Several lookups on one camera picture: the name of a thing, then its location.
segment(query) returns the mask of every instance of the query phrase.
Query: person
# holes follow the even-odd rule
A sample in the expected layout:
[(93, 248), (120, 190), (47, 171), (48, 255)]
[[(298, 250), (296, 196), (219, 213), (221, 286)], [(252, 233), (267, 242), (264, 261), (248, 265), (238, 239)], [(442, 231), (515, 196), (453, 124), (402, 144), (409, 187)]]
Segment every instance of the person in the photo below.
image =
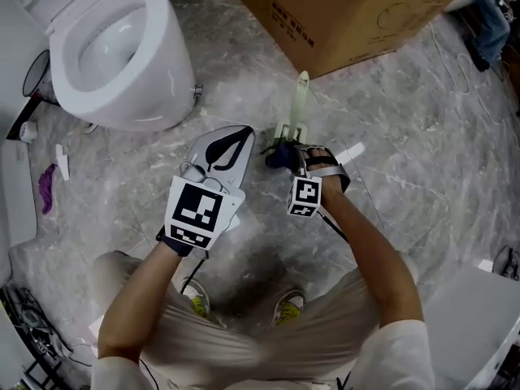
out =
[(508, 40), (511, 29), (496, 0), (474, 1), (482, 13), (482, 29), (476, 38), (465, 43), (473, 64), (480, 72), (484, 72), (489, 69), (490, 64), (500, 59), (502, 48)]
[[(305, 154), (315, 156), (328, 153)], [(346, 374), (338, 377), (338, 388), (433, 389), (413, 265), (343, 194), (337, 175), (323, 177), (322, 205), (349, 239), (357, 269), (308, 304), (301, 290), (287, 291), (273, 306), (271, 327), (256, 338), (212, 322), (208, 295), (196, 280), (184, 295), (175, 290), (171, 278), (181, 257), (162, 242), (144, 261), (120, 252), (98, 258), (93, 292), (106, 314), (92, 388), (150, 390), (140, 359), (171, 388), (335, 388), (328, 381), (334, 370), (357, 358), (346, 382)]]

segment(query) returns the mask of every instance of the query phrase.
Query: gray marble floor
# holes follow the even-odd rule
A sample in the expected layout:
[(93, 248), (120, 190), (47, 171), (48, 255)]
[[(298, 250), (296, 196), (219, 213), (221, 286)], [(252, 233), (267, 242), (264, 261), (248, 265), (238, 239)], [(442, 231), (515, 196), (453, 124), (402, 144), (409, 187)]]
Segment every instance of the gray marble floor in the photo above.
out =
[[(38, 233), (11, 251), (15, 279), (73, 344), (92, 341), (87, 328), (99, 315), (89, 296), (92, 261), (113, 249), (138, 257), (150, 251), (171, 177), (190, 145), (225, 125), (249, 124), (257, 141), (242, 185), (243, 223), (211, 250), (199, 276), (211, 284), (224, 322), (240, 327), (236, 320), (250, 306), (286, 282), (315, 297), (355, 266), (349, 247), (321, 220), (286, 216), (288, 177), (267, 170), (258, 155), (288, 113), (296, 71), (238, 0), (172, 4), (205, 89), (184, 123), (156, 133), (99, 128), (85, 135), (81, 122), (59, 108), (42, 105), (35, 117), (39, 137), (29, 149)], [(439, 16), (432, 25), (460, 90), (424, 28), (395, 53), (313, 80), (308, 119), (309, 141), (365, 145), (348, 195), (415, 261), (424, 301), (462, 264), (490, 258), (520, 237), (516, 98), (492, 71), (473, 70), (463, 94), (456, 58), (466, 50), (456, 23)], [(467, 72), (467, 59), (460, 62)], [(56, 143), (69, 155), (71, 179), (56, 172), (53, 209), (43, 216), (37, 180)], [(199, 258), (186, 258), (175, 282)], [(92, 361), (89, 349), (78, 352), (76, 358)], [(89, 369), (67, 370), (75, 386), (89, 381)]]

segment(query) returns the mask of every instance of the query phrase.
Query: sleeve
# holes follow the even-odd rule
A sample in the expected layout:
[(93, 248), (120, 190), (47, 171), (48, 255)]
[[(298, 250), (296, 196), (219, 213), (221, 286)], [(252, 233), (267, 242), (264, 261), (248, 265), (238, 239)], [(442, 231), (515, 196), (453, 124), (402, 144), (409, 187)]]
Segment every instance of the sleeve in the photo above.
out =
[(139, 366), (126, 358), (107, 357), (92, 368), (92, 390), (152, 390)]
[(434, 390), (426, 324), (390, 323), (363, 344), (347, 380), (348, 390)]

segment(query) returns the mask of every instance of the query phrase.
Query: toilet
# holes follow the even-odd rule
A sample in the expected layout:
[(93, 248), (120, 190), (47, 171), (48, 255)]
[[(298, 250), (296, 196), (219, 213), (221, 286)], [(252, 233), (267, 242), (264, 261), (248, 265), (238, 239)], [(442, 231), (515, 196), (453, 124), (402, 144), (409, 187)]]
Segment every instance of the toilet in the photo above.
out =
[(49, 37), (68, 113), (132, 132), (175, 126), (201, 89), (169, 0), (16, 0)]

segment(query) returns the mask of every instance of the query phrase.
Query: purple object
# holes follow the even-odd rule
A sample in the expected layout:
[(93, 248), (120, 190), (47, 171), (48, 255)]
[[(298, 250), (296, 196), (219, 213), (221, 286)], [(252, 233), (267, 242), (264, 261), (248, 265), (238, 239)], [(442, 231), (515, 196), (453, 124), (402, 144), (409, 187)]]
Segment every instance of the purple object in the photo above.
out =
[(43, 215), (49, 214), (52, 208), (52, 174), (54, 169), (56, 169), (54, 164), (47, 167), (47, 170), (41, 174), (38, 180), (38, 190), (43, 201), (43, 208), (41, 209)]

